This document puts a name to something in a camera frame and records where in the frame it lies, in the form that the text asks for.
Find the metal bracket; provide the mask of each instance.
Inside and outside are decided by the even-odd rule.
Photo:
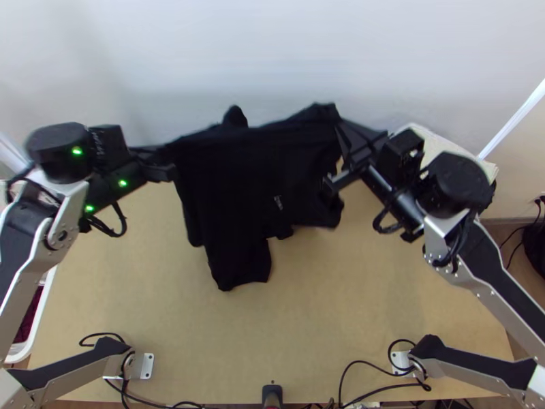
[[[155,355],[150,352],[144,352],[137,354],[134,359],[130,360],[126,364],[125,372],[127,379],[141,379],[147,380],[151,378],[153,373],[153,362],[155,361]],[[122,380],[120,376],[103,376],[103,379]]]
[[[408,368],[411,366],[414,366],[414,363],[409,361],[409,352],[410,351],[392,351],[390,353],[390,358],[392,359],[392,362],[399,366],[400,368]],[[399,374],[400,371],[395,366],[392,365],[392,373],[393,374]],[[411,372],[410,374],[402,376],[402,378],[416,378],[416,371]]]

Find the green led light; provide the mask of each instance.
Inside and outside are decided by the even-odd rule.
[[[81,156],[81,155],[83,155],[83,150],[80,147],[73,147],[72,148],[72,155]]]

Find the wall baseboard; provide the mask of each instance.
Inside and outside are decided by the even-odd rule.
[[[502,218],[490,218],[481,219],[483,226],[514,226],[516,224],[530,224],[533,223],[535,217],[502,217]]]

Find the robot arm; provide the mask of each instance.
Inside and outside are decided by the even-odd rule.
[[[424,141],[411,131],[391,138],[344,121],[337,126],[345,165],[324,179],[336,193],[362,180],[384,204],[373,221],[383,234],[401,231],[413,242],[424,235],[424,260],[451,284],[472,291],[533,355],[515,363],[444,346],[426,335],[398,353],[414,375],[450,376],[545,408],[545,312],[503,268],[497,246],[478,222],[493,188],[472,160],[442,153],[421,168]],[[84,128],[69,123],[42,128],[27,151],[39,165],[0,219],[0,360],[4,360],[43,273],[62,261],[79,232],[102,228],[94,214],[147,181],[169,181],[171,164],[152,151],[127,149],[119,126]],[[44,202],[46,192],[53,203]],[[391,213],[396,223],[383,226]],[[92,351],[32,371],[0,370],[1,407],[39,407],[101,376],[148,378],[143,357],[122,341],[100,339]]]
[[[496,243],[477,214],[493,187],[471,159],[443,152],[421,169],[423,140],[412,131],[389,138],[356,124],[339,127],[345,170],[326,181],[331,192],[361,179],[385,204],[373,227],[403,230],[409,242],[424,235],[424,260],[449,283],[466,288],[494,314],[532,358],[517,362],[448,348],[426,335],[408,352],[394,352],[399,367],[414,365],[420,380],[449,376],[545,408],[545,312],[504,269]],[[397,223],[383,228],[391,212]]]
[[[155,161],[152,151],[129,151],[118,126],[42,128],[27,149],[40,167],[26,172],[0,219],[0,363],[43,274],[64,259],[82,230],[94,226],[93,214],[147,181],[171,180],[174,170]],[[4,151],[11,155],[7,162],[30,169],[14,151]],[[0,407],[37,408],[101,377],[149,379],[153,359],[123,340],[103,337],[92,350],[45,367],[0,369]]]

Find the black cloth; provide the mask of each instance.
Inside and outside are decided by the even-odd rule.
[[[321,186],[341,155],[334,130],[340,120],[334,104],[314,104],[248,127],[233,106],[220,125],[166,145],[189,242],[205,246],[220,290],[267,281],[267,238],[285,239],[295,225],[337,226],[343,202]]]

